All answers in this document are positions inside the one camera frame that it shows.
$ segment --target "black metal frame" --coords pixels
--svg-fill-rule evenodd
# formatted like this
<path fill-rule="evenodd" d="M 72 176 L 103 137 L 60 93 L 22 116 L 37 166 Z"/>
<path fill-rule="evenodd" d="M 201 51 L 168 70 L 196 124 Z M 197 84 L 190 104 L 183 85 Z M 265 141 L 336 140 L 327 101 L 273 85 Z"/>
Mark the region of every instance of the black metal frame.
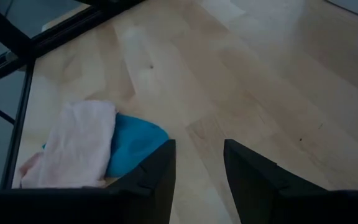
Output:
<path fill-rule="evenodd" d="M 106 188 L 0 190 L 0 222 L 167 224 L 175 181 L 176 145 L 168 140 Z"/>
<path fill-rule="evenodd" d="M 16 119 L 13 120 L 0 110 L 0 117 L 14 124 L 4 174 L 1 181 L 2 189 L 9 189 L 12 185 L 25 111 L 29 99 L 32 74 L 37 58 L 144 0 L 76 1 L 84 2 L 91 6 L 31 39 L 0 14 L 0 42 L 11 50 L 11 54 L 16 56 L 14 60 L 7 60 L 7 53 L 0 55 L 0 79 L 8 76 L 17 69 L 26 66 L 24 84 Z"/>
<path fill-rule="evenodd" d="M 358 223 L 358 190 L 326 190 L 232 139 L 224 166 L 242 223 Z"/>

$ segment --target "black object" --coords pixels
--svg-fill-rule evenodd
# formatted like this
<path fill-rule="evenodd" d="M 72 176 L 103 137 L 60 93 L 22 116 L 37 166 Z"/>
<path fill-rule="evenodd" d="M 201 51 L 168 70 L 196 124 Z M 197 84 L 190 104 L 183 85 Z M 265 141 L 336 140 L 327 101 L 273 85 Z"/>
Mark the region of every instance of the black object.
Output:
<path fill-rule="evenodd" d="M 85 2 L 91 6 L 31 39 L 0 14 L 0 42 L 9 48 L 11 50 L 10 54 L 12 54 L 12 57 L 8 57 L 10 59 L 7 59 L 7 53 L 0 55 L 0 79 L 8 76 L 19 68 L 27 67 L 16 120 L 13 121 L 12 118 L 5 116 L 6 114 L 0 110 L 0 116 L 3 119 L 14 123 L 4 174 L 1 180 L 2 189 L 11 188 L 24 115 L 29 98 L 32 73 L 37 58 L 144 0 L 77 1 Z"/>
<path fill-rule="evenodd" d="M 224 142 L 227 180 L 241 223 L 358 223 L 358 191 L 328 191 L 238 142 Z"/>
<path fill-rule="evenodd" d="M 175 140 L 106 189 L 0 190 L 0 222 L 169 223 Z"/>

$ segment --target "blue towel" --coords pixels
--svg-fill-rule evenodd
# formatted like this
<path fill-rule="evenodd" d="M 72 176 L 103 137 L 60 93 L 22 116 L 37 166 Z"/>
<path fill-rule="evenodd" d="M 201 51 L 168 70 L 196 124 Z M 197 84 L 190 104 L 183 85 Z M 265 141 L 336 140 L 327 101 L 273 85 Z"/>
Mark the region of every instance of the blue towel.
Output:
<path fill-rule="evenodd" d="M 168 139 L 157 125 L 118 113 L 106 177 L 124 176 Z"/>

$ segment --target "pink towel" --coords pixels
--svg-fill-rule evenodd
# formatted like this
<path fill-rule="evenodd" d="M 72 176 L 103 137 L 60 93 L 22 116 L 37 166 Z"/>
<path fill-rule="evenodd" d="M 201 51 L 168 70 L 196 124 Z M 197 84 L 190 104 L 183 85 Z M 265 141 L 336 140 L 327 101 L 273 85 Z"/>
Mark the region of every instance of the pink towel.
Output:
<path fill-rule="evenodd" d="M 107 101 L 65 105 L 45 150 L 19 169 L 21 187 L 103 186 L 115 122 L 116 108 Z"/>

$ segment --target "hardwood floor plank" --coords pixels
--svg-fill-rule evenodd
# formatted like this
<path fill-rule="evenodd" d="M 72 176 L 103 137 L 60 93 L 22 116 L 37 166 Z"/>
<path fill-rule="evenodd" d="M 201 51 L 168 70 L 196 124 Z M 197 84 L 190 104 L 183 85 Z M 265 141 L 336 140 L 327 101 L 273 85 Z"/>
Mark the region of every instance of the hardwood floor plank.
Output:
<path fill-rule="evenodd" d="M 239 223 L 225 138 L 358 189 L 358 16 L 325 1 L 147 0 L 89 30 L 37 60 L 17 167 L 78 100 L 176 139 L 171 223 Z"/>

